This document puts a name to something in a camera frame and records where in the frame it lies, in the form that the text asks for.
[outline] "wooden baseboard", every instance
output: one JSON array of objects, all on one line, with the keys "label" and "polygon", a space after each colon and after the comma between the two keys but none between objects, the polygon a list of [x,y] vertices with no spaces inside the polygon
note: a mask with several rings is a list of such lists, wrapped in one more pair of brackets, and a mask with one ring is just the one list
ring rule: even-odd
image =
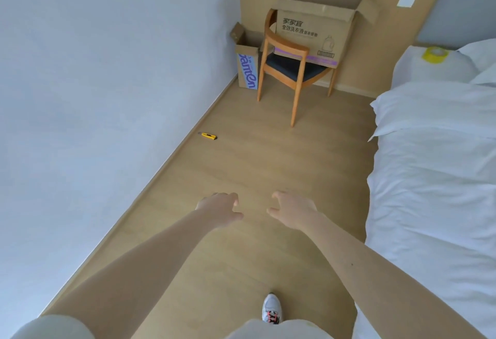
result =
[{"label": "wooden baseboard", "polygon": [[220,93],[220,95],[215,99],[215,101],[212,103],[212,105],[207,109],[205,114],[199,119],[199,121],[196,123],[196,125],[193,127],[193,129],[190,130],[188,135],[185,136],[183,141],[177,146],[177,148],[174,150],[174,152],[167,158],[167,160],[164,162],[164,164],[160,167],[160,169],[155,173],[155,175],[152,177],[150,182],[146,184],[145,188],[141,191],[140,194],[134,199],[133,203],[131,203],[131,206],[122,214],[122,216],[119,218],[119,220],[112,226],[112,228],[108,231],[108,233],[104,236],[102,241],[98,243],[95,249],[91,252],[91,254],[86,258],[86,260],[81,264],[81,266],[78,267],[76,272],[71,276],[71,278],[65,283],[65,285],[60,289],[59,293],[55,295],[55,297],[50,301],[50,303],[47,305],[47,307],[43,310],[42,313],[47,311],[49,308],[55,304],[57,300],[59,300],[64,293],[69,289],[71,284],[74,282],[74,280],[78,277],[80,274],[81,270],[91,261],[93,256],[98,253],[98,251],[108,242],[108,240],[112,237],[112,235],[115,233],[115,231],[121,226],[121,224],[124,222],[126,219],[127,215],[136,207],[136,204],[140,201],[141,197],[150,190],[150,188],[153,186],[155,181],[157,180],[158,176],[167,168],[167,166],[171,163],[171,161],[174,159],[174,157],[178,154],[178,152],[183,148],[184,144],[188,141],[191,136],[195,135],[198,132],[198,128],[201,126],[205,118],[210,114],[210,112],[214,109],[214,107],[220,102],[222,97],[226,94],[227,90],[229,87],[233,85],[233,83],[236,81],[238,78],[238,74],[234,76],[233,79],[229,82],[229,84],[224,88],[224,90]]},{"label": "wooden baseboard", "polygon": [[[315,82],[314,85],[329,87],[329,79],[328,79],[328,77],[324,77],[322,79],[319,79],[317,82]],[[357,95],[362,95],[362,96],[366,96],[369,98],[377,98],[379,96],[378,93],[370,92],[370,91],[363,90],[363,89],[357,89],[356,87],[352,87],[350,85],[343,85],[341,83],[336,84],[334,86],[334,88],[336,90],[339,90],[339,91],[355,93]]]}]

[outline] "person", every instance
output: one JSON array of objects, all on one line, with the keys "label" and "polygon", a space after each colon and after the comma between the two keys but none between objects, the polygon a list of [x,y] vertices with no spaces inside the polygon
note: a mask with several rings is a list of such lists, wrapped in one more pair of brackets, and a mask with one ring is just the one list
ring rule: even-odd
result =
[{"label": "person", "polygon": [[[312,200],[277,191],[267,212],[305,233],[324,254],[382,339],[484,336],[413,278],[320,213]],[[196,209],[97,272],[27,323],[13,339],[128,339],[161,298],[184,261],[211,230],[241,220],[236,193],[214,193]],[[302,320],[283,320],[279,300],[264,301],[229,339],[329,339]]]}]

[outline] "gray headboard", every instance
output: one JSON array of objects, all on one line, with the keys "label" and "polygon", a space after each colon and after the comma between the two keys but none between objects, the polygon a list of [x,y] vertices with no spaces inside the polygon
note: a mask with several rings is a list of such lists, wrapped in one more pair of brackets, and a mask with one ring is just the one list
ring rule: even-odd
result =
[{"label": "gray headboard", "polygon": [[437,0],[417,41],[459,48],[496,38],[496,0]]}]

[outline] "cardboard box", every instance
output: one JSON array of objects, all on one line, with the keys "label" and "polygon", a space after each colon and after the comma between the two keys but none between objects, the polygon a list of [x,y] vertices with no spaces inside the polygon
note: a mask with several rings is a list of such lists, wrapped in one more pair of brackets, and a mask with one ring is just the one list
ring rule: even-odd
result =
[{"label": "cardboard box", "polygon": [[[378,6],[372,0],[277,0],[276,34],[310,48],[307,61],[337,67],[360,13],[374,24]],[[294,59],[279,48],[276,54]]]},{"label": "cardboard box", "polygon": [[257,90],[264,34],[248,31],[241,24],[236,23],[230,35],[236,43],[239,86]]}]

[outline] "yellow tape roll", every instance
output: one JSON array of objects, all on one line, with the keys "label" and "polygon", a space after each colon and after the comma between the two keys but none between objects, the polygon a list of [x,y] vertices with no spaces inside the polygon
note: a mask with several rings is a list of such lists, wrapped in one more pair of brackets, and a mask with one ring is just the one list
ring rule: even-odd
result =
[{"label": "yellow tape roll", "polygon": [[425,50],[422,58],[431,64],[440,64],[448,56],[449,52],[446,49],[438,46],[431,46]]}]

